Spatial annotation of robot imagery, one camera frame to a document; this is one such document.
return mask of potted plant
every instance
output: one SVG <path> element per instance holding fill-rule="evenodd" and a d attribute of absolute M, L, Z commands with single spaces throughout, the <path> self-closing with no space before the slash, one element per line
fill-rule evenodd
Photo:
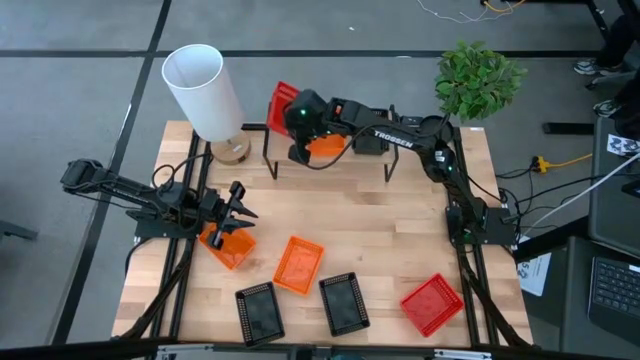
<path fill-rule="evenodd" d="M 515 61 L 491 50 L 483 42 L 458 42 L 455 51 L 442 54 L 436 77 L 436 97 L 443 100 L 440 110 L 462 122 L 484 119 L 511 104 L 527 73 Z"/>

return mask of white lamp shade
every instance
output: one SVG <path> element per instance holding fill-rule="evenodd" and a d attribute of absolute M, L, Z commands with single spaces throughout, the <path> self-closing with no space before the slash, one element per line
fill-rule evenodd
<path fill-rule="evenodd" d="M 196 44 L 174 51 L 162 78 L 200 138 L 220 142 L 240 133 L 244 113 L 217 49 Z"/>

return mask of laptop keyboard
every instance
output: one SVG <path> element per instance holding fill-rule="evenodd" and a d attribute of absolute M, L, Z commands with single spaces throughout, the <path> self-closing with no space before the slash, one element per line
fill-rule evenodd
<path fill-rule="evenodd" d="M 593 302 L 640 318 L 640 273 L 596 258 Z"/>

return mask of gray carpet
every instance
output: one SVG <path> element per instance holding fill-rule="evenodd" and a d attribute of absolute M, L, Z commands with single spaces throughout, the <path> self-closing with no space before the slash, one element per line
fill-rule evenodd
<path fill-rule="evenodd" d="M 440 15 L 456 18 L 461 18 L 459 11 L 469 16 L 481 12 L 476 1 L 422 1 Z M 0 50 L 146 49 L 161 4 L 160 0 L 2 1 Z M 603 16 L 609 22 L 619 13 L 614 2 L 598 1 L 598 5 L 606 9 Z M 602 45 L 591 15 L 580 5 L 525 4 L 497 21 L 454 24 L 424 12 L 413 0 L 174 0 L 160 48 L 204 42 L 225 50 L 442 50 L 460 39 L 484 40 L 497 50 L 594 50 Z M 540 128 L 546 121 L 592 122 L 591 106 L 615 91 L 615 87 L 586 91 L 587 79 L 571 71 L 574 60 L 521 61 L 530 73 L 513 105 L 482 124 L 496 172 L 526 167 L 533 155 L 563 162 L 591 152 L 591 137 L 545 136 Z M 151 175 L 164 124 L 184 119 L 160 77 L 162 61 L 154 61 L 121 169 L 121 174 L 142 182 Z M 280 80 L 314 88 L 326 98 L 347 97 L 382 107 L 394 103 L 403 114 L 437 112 L 433 90 L 437 59 L 225 61 L 252 123 L 264 122 L 270 94 Z M 0 219 L 40 232 L 34 242 L 16 238 L 0 242 L 2 348 L 38 345 L 47 339 L 93 207 L 88 200 L 62 193 L 59 178 L 66 162 L 75 158 L 109 162 L 141 62 L 0 58 L 0 118 L 4 119 Z M 534 174 L 534 191 L 589 172 L 590 163 L 585 161 L 547 175 Z M 527 177 L 499 184 L 519 198 L 530 191 Z M 533 206 L 555 206 L 585 185 L 542 196 Z M 581 200 L 547 224 L 561 225 L 586 211 Z M 533 213 L 525 224 L 543 213 Z M 134 226 L 121 209 L 109 209 L 70 341 L 109 337 Z M 543 347 L 554 348 L 555 333 L 545 329 L 556 326 L 556 316 L 545 312 L 548 305 L 536 307 L 538 300 L 527 300 L 534 336 Z"/>

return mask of paper sheet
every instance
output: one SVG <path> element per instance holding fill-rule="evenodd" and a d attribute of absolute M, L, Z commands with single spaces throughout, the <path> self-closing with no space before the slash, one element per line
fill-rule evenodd
<path fill-rule="evenodd" d="M 609 134 L 607 151 L 616 155 L 626 155 L 640 151 L 640 142 Z"/>
<path fill-rule="evenodd" d="M 527 240 L 529 240 L 529 237 L 523 236 L 519 242 L 523 243 Z M 520 288 L 530 294 L 542 296 L 550 262 L 551 254 L 549 253 L 518 264 Z"/>

